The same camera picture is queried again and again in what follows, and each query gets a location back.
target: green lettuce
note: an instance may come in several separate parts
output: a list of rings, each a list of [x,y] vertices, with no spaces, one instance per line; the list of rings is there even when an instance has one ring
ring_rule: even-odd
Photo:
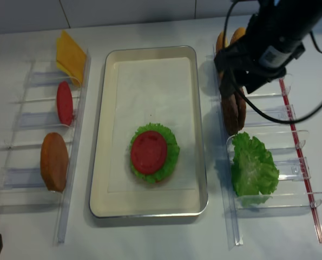
[[[162,166],[162,168],[160,168],[158,171],[156,171],[154,174],[151,174],[151,175],[144,175],[139,171],[137,171],[137,169],[132,164],[132,160],[130,160],[130,166],[132,168],[133,173],[137,177],[147,181],[148,183],[155,183],[157,181],[161,181],[165,179],[166,177],[168,177],[173,173],[176,162],[178,161],[180,147],[176,142],[175,135],[168,127],[165,127],[160,123],[149,123],[137,129],[137,131],[135,132],[134,136],[130,141],[129,151],[131,150],[132,144],[134,143],[138,135],[146,131],[156,131],[164,137],[167,143],[167,157],[166,157],[165,164]]]
[[[279,170],[275,167],[271,152],[265,145],[247,133],[237,134],[232,141],[232,184],[237,196],[273,193],[279,183]],[[263,203],[268,197],[243,201],[243,204]]]

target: robotic arm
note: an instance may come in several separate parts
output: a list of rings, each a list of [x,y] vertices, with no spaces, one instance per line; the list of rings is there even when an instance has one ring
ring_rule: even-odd
[[[223,40],[228,18],[238,2],[233,2],[227,14]],[[225,71],[220,86],[221,96],[227,98],[238,92],[257,113],[271,121],[281,124],[304,121],[320,110],[322,104],[305,119],[280,121],[259,111],[239,88],[245,86],[251,93],[286,74],[287,64],[305,51],[303,38],[311,33],[322,17],[322,0],[280,0],[277,5],[274,5],[274,0],[259,0],[259,3],[259,12],[251,17],[246,34],[218,52],[214,59],[217,71]]]

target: red tomato slice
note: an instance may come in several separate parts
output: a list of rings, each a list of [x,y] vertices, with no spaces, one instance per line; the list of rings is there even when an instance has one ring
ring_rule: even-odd
[[[167,157],[167,143],[156,131],[146,131],[137,136],[132,144],[130,158],[137,171],[144,175],[154,174]]]
[[[73,120],[73,99],[69,85],[65,81],[58,85],[56,104],[60,122],[64,125],[70,126]]]

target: barcode label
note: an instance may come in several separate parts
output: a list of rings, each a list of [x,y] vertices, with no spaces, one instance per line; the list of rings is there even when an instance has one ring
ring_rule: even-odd
[[[282,53],[273,46],[269,46],[259,59],[259,63],[267,68],[278,68],[288,59],[290,54]]]

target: cheese slice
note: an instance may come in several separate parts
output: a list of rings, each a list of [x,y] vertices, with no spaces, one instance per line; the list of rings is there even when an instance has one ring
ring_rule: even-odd
[[[67,73],[69,76],[77,78],[82,84],[86,54],[65,31],[62,31],[61,38],[57,40],[56,45],[56,65],[58,69]]]

